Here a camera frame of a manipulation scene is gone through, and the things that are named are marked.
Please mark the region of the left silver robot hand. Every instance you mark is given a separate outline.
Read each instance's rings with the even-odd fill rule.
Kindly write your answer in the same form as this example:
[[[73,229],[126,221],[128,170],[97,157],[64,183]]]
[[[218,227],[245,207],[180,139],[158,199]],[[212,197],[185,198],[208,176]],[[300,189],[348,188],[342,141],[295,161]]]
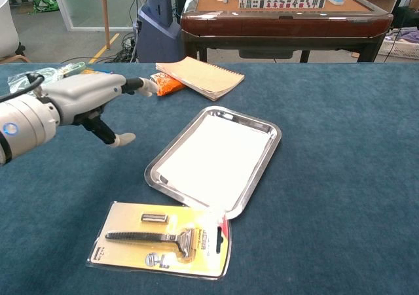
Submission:
[[[158,92],[158,85],[150,79],[126,78],[118,74],[79,74],[63,78],[42,87],[43,103],[51,103],[60,116],[60,125],[82,125],[110,147],[131,143],[134,133],[116,134],[101,120],[108,102],[122,94],[150,97]]]

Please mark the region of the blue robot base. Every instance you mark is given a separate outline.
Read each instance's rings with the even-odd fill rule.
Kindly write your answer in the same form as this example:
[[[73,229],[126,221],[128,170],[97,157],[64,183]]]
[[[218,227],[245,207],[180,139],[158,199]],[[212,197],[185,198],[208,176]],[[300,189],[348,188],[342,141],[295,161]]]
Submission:
[[[185,57],[172,0],[146,0],[137,12],[137,56],[141,63],[176,62]]]

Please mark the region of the orange and blue box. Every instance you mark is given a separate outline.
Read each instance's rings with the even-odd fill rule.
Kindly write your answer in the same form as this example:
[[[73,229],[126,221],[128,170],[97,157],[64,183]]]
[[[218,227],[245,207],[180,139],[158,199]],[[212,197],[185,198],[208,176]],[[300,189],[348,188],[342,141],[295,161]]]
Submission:
[[[113,74],[112,71],[101,70],[101,69],[93,69],[93,68],[86,68],[80,72],[81,75],[91,75],[91,74]]]

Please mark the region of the green dustpan set in bag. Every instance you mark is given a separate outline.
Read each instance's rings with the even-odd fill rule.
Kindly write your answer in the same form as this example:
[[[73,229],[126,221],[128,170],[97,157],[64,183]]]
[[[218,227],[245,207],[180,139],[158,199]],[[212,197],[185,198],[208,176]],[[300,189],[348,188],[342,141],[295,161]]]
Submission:
[[[45,80],[43,84],[51,84],[63,78],[70,77],[72,75],[78,75],[85,69],[86,69],[85,62],[79,62],[79,63],[70,63],[65,66],[61,66],[59,68],[46,67],[46,68],[38,69],[34,71],[34,73],[38,73],[44,76]],[[23,90],[29,86],[30,82],[27,79],[27,74],[29,73],[32,73],[32,71],[27,71],[24,73],[19,73],[17,75],[8,77],[7,82],[8,82],[8,86],[9,86],[9,90],[11,94],[17,92],[18,90]]]

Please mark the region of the wooden pole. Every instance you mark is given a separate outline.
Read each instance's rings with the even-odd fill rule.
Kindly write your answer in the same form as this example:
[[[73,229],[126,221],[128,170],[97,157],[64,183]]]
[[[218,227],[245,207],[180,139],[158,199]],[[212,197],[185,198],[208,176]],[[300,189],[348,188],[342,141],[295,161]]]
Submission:
[[[105,32],[105,47],[107,50],[111,48],[110,33],[109,33],[109,19],[107,10],[107,0],[101,0],[102,15],[103,15],[103,26]]]

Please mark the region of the orange snack packet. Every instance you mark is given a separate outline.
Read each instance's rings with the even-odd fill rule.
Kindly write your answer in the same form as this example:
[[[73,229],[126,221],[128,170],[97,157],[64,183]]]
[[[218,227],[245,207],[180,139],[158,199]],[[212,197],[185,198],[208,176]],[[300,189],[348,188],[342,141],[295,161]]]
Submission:
[[[184,84],[163,72],[151,75],[151,80],[158,85],[158,96],[172,94],[185,88]]]

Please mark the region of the white framed glass partition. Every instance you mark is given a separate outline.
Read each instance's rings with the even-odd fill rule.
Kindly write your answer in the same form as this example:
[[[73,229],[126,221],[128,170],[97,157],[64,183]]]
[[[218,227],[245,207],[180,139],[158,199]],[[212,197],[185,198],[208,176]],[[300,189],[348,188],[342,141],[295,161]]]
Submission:
[[[145,0],[57,0],[69,31],[103,32],[107,15],[109,31],[131,31],[137,10]]]

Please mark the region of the green bag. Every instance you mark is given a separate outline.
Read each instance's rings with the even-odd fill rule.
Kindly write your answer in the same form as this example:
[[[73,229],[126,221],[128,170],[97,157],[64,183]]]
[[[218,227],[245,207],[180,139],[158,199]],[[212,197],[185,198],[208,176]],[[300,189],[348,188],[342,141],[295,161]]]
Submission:
[[[34,12],[54,12],[59,11],[57,0],[33,0]]]

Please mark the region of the kraft spiral notebook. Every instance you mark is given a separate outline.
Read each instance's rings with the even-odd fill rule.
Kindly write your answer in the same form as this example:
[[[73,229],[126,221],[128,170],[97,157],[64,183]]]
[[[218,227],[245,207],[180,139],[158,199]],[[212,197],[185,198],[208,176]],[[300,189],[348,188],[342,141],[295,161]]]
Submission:
[[[177,62],[156,63],[156,69],[206,98],[217,101],[229,93],[245,75],[186,56]]]

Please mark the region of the razor in yellow blister pack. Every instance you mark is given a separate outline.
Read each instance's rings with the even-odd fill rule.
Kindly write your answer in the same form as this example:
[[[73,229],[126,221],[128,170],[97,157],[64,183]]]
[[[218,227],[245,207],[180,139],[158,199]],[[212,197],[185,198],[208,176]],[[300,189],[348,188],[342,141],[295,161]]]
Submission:
[[[230,254],[230,221],[222,213],[114,201],[87,264],[218,280]]]

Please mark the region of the brown mahjong table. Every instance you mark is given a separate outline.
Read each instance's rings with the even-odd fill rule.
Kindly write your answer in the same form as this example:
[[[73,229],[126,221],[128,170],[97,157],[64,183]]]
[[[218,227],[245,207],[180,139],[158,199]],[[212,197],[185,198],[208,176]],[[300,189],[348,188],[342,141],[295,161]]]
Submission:
[[[239,9],[239,0],[186,0],[180,26],[188,56],[206,50],[239,50],[241,56],[279,57],[300,50],[347,50],[372,62],[393,15],[367,0],[325,2],[322,9]]]

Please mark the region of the blue table mat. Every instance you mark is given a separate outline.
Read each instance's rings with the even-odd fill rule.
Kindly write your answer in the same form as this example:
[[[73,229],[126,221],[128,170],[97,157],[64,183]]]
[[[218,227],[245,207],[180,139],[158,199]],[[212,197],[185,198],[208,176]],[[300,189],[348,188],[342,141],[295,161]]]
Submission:
[[[231,63],[219,104],[282,140],[243,212],[218,281],[87,266],[112,201],[172,204],[143,177],[210,102],[191,90],[123,95],[0,167],[0,295],[419,295],[419,64]]]

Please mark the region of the white plastic basket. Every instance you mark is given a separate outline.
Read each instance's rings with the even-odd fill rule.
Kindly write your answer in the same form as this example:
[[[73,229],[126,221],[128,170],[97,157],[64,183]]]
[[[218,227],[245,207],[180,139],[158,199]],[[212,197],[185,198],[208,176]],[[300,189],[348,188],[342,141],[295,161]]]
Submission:
[[[393,29],[386,34],[378,54],[419,60],[419,44],[397,41],[399,30],[399,28]]]

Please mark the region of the purple cloth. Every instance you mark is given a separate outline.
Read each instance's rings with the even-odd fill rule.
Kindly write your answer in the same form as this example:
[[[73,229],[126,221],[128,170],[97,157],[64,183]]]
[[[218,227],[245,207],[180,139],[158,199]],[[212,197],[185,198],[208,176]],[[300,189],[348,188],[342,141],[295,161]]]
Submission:
[[[419,44],[419,29],[417,27],[404,27],[399,30],[397,41]]]

